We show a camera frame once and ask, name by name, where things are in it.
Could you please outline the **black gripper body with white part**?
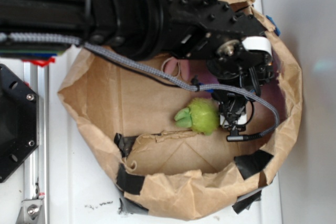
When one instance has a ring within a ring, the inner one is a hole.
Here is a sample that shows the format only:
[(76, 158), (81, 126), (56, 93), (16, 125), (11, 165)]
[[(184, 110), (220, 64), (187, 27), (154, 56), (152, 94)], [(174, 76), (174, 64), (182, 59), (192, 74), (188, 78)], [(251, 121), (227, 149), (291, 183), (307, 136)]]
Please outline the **black gripper body with white part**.
[[(274, 77), (271, 43), (265, 37), (225, 42), (216, 55), (206, 61), (206, 66), (220, 84), (244, 88), (259, 97), (261, 86)], [(230, 134), (246, 130), (251, 121), (247, 118), (246, 105), (249, 102), (254, 107), (253, 99), (226, 90), (214, 90), (212, 98), (218, 102), (222, 128)]]

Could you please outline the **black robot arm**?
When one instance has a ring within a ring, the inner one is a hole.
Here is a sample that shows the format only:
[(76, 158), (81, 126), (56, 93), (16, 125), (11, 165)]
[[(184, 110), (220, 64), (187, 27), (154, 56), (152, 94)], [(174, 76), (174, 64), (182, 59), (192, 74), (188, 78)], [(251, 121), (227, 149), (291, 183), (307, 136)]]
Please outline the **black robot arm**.
[[(249, 141), (240, 119), (247, 102), (277, 110), (260, 97), (273, 76), (265, 29), (254, 15), (221, 0), (1, 0), (1, 56), (48, 60), (71, 45), (110, 62), (163, 78), (169, 86), (209, 91), (219, 103), (228, 141)], [(204, 60), (217, 84), (185, 84), (146, 67), (159, 52)]]

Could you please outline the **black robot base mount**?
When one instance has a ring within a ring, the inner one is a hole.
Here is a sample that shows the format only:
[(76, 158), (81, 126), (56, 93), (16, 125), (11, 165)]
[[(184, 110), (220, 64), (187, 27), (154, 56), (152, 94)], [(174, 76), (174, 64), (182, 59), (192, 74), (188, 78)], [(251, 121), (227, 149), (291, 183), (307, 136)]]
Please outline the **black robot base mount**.
[(1, 183), (35, 150), (37, 94), (1, 64)]

